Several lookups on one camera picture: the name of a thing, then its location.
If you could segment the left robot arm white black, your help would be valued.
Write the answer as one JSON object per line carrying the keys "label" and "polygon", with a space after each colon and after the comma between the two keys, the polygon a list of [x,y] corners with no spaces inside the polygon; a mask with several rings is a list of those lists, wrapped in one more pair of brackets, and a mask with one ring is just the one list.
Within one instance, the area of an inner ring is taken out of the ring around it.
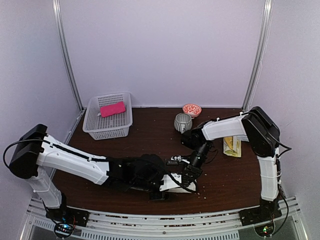
{"label": "left robot arm white black", "polygon": [[9,144],[2,156],[10,172],[26,180],[49,213],[61,222],[69,221],[72,211],[67,207],[66,195],[53,184],[44,167],[120,191],[147,192],[151,200],[167,197],[161,190],[167,170],[157,155],[125,158],[93,155],[56,140],[47,133],[47,126],[41,123]]}

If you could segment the pink microfibre towel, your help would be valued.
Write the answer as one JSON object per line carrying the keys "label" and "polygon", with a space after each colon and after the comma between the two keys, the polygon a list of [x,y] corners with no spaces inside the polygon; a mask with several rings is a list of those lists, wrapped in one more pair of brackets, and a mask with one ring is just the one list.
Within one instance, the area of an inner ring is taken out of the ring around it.
{"label": "pink microfibre towel", "polygon": [[103,118],[121,114],[126,111],[126,107],[123,101],[119,101],[114,104],[106,105],[100,108],[99,115]]}

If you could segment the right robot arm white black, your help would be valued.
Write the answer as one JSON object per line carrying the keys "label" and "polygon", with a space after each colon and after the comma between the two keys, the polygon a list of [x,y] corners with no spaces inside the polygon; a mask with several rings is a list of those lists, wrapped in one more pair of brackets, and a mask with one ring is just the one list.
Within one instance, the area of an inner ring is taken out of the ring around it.
{"label": "right robot arm white black", "polygon": [[236,183],[236,177],[245,182],[231,187],[226,196],[214,197],[219,209],[241,207],[240,218],[246,225],[280,217],[280,130],[259,106],[236,116],[202,122],[183,133],[181,143],[193,150],[183,176],[190,182],[196,180],[213,142],[225,137],[244,140],[244,166],[237,162],[239,169],[231,167],[228,182]]}

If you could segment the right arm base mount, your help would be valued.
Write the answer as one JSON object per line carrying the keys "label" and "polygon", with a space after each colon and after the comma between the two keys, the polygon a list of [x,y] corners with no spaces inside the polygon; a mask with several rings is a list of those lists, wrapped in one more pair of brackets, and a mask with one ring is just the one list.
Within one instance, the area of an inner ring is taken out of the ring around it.
{"label": "right arm base mount", "polygon": [[282,216],[282,212],[279,209],[270,210],[263,208],[262,206],[243,209],[238,212],[242,226],[249,226],[259,224],[262,222],[271,221],[274,218]]}

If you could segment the beige towel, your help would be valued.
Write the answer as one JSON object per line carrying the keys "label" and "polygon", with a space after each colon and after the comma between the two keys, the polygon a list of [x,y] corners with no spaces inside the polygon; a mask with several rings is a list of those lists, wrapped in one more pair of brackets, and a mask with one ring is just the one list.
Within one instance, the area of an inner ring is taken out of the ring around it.
{"label": "beige towel", "polygon": [[[197,190],[197,182],[196,180],[191,182],[190,178],[188,176],[179,174],[179,173],[172,173],[171,174],[178,182],[180,182],[185,188],[191,191]],[[177,186],[175,188],[169,189],[169,193],[175,193],[175,194],[190,194],[189,191],[181,188],[180,186]]]}

